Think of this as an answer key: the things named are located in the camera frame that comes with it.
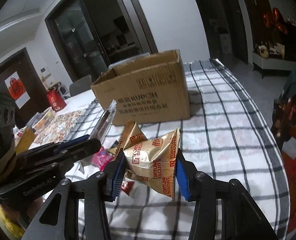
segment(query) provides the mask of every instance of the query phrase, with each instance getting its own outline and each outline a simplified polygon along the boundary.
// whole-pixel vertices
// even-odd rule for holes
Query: plaid tablecloth
[[[214,68],[209,61],[185,64],[190,97],[191,118],[184,121],[141,125],[149,138],[159,137],[176,127],[182,131],[180,148],[186,160],[214,179],[242,182],[257,202],[279,239],[285,239],[290,198],[285,169],[279,150],[254,101],[224,68]],[[103,109],[95,100],[78,120],[67,139],[89,134]],[[111,126],[104,141],[109,147],[120,138],[123,127]],[[80,163],[66,175],[72,181],[88,178],[98,171]],[[114,203],[106,203],[113,239],[187,239],[195,203],[158,194],[135,183],[131,196],[124,192]],[[80,201],[80,238],[85,238],[84,206]],[[216,238],[221,235],[221,201],[217,205]]]

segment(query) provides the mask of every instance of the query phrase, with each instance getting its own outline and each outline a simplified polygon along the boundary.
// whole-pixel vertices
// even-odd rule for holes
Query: fortune biscuits packet
[[[174,197],[175,165],[180,129],[148,140],[135,121],[126,123],[116,153],[123,149],[129,169],[126,177],[163,195]]]

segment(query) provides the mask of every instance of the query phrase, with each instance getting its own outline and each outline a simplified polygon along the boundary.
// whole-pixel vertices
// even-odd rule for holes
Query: floral placemat
[[[68,114],[56,116],[51,123],[40,132],[34,143],[44,145],[63,141],[70,130],[75,126],[78,118],[85,113],[86,109],[74,111]]]

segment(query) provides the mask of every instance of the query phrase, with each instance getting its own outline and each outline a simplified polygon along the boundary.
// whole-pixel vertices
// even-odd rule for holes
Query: metal screw
[[[69,182],[70,182],[70,179],[66,178],[66,179],[62,179],[60,183],[61,185],[67,185]]]
[[[203,178],[206,176],[206,173],[202,172],[202,171],[197,171],[196,172],[196,177],[198,178]]]
[[[237,181],[237,179],[232,179],[232,180],[231,180],[231,184],[233,184],[233,185],[238,185],[238,181]]]
[[[102,178],[103,176],[105,176],[105,173],[103,171],[98,171],[95,173],[97,178]]]

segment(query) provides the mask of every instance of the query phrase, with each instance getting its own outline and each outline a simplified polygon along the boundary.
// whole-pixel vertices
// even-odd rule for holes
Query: red shopping bag
[[[58,112],[66,107],[66,102],[56,90],[50,90],[47,94],[50,106],[55,112]]]

